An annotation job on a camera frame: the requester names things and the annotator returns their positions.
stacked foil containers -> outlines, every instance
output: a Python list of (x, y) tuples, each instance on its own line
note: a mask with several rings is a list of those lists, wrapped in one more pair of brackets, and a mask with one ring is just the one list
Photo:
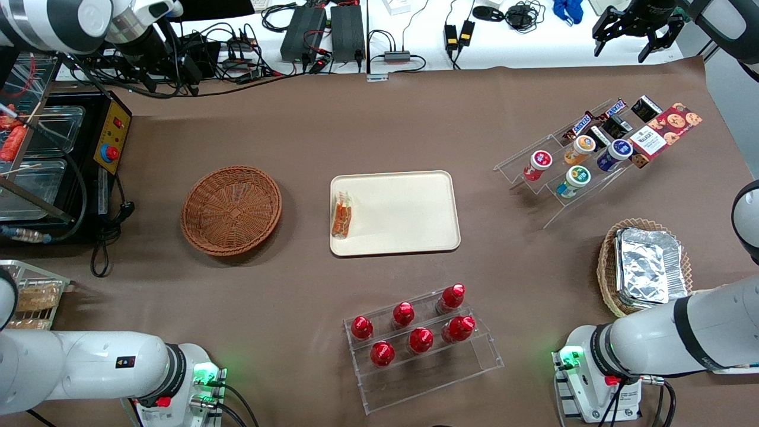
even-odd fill
[(688, 295), (682, 276), (682, 246), (664, 231), (636, 228), (616, 233), (616, 289), (631, 308), (650, 308)]

red bottle cap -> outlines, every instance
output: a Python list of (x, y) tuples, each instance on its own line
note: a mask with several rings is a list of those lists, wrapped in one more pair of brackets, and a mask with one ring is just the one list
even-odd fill
[(474, 319), (471, 316), (456, 316), (451, 319), (448, 334), (455, 341), (463, 341), (472, 335), (474, 326)]
[(401, 302), (392, 310), (392, 318), (398, 326), (406, 327), (414, 320), (414, 307), (408, 302)]
[(455, 285), (442, 291), (442, 301), (446, 306), (450, 308), (459, 307), (464, 302), (465, 292), (466, 289), (464, 288), (464, 285), (461, 283), (456, 283)]
[(380, 341), (372, 346), (370, 357), (375, 366), (382, 368), (395, 359), (395, 349), (385, 341)]
[(415, 353), (424, 353), (430, 349), (433, 342), (432, 331), (425, 327), (414, 329), (408, 336), (408, 346)]
[(354, 337), (358, 338), (359, 340), (366, 340), (368, 337), (372, 336), (372, 332), (374, 332), (374, 327), (372, 326), (372, 322), (370, 322), (369, 319), (365, 318), (364, 316), (358, 316), (353, 320), (353, 324), (351, 325), (351, 333)]

brown table surface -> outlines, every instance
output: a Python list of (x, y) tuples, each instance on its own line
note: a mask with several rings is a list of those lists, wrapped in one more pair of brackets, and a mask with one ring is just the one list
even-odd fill
[[(553, 212), (509, 190), (493, 166), (585, 109), (643, 94), (662, 106), (683, 102), (704, 122), (645, 169), (540, 229)], [(112, 274), (90, 275), (85, 245), (13, 248), (3, 258), (77, 282), (55, 329), (133, 330), (200, 344), (230, 369), (229, 383), (262, 427), (558, 425), (549, 352), (573, 328), (613, 320), (595, 266), (601, 239), (618, 220), (669, 227), (688, 251), (696, 289), (757, 271), (730, 225), (732, 199), (751, 176), (707, 92), (700, 59), (394, 74), (378, 84), (361, 75), (308, 76), (195, 100), (121, 96), (136, 116), (120, 170), (137, 210), (109, 249)], [(213, 259), (185, 242), (179, 210), (200, 177), (233, 164), (260, 167), (277, 181), (282, 218), (261, 248)], [(457, 250), (332, 255), (333, 177), (430, 169), (453, 177)], [(365, 416), (342, 319), (455, 282), (468, 285), (505, 368)], [(701, 373), (672, 382), (674, 425), (753, 425), (759, 416), (752, 377)], [(644, 417), (626, 425), (650, 425), (656, 395), (644, 389)], [(115, 400), (45, 402), (37, 410), (61, 427), (129, 425)], [(38, 425), (27, 414), (0, 423)]]

wicker basket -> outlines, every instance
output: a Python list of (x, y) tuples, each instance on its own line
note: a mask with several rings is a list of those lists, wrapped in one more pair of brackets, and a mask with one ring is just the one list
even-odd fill
[(190, 190), (182, 206), (182, 233), (208, 255), (239, 255), (271, 234), (281, 212), (279, 187), (266, 173), (249, 166), (225, 167)]
[[(616, 292), (616, 247), (614, 245), (614, 239), (616, 238), (616, 232), (619, 229), (634, 227), (637, 229), (644, 229), (647, 231), (664, 231), (668, 232), (675, 239), (677, 237), (672, 234), (667, 228), (655, 223), (654, 221), (643, 220), (636, 218), (634, 220), (620, 221), (612, 227), (606, 234), (601, 244), (601, 252), (598, 255), (598, 268), (596, 269), (596, 275), (598, 276), (598, 285), (601, 288), (601, 295), (603, 301), (609, 306), (609, 310), (612, 311), (618, 318), (626, 315), (631, 315), (634, 312), (640, 310), (639, 308), (630, 308), (624, 306), (617, 297)], [(688, 259), (688, 254), (683, 249), (680, 257), (680, 268), (682, 269), (682, 276), (685, 278), (685, 287), (688, 289), (688, 294), (693, 291), (693, 277), (691, 276), (691, 261)]]

white box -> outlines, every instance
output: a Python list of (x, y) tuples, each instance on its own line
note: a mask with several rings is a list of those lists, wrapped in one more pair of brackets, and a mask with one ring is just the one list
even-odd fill
[(411, 11), (411, 0), (382, 0), (391, 15), (404, 14)]

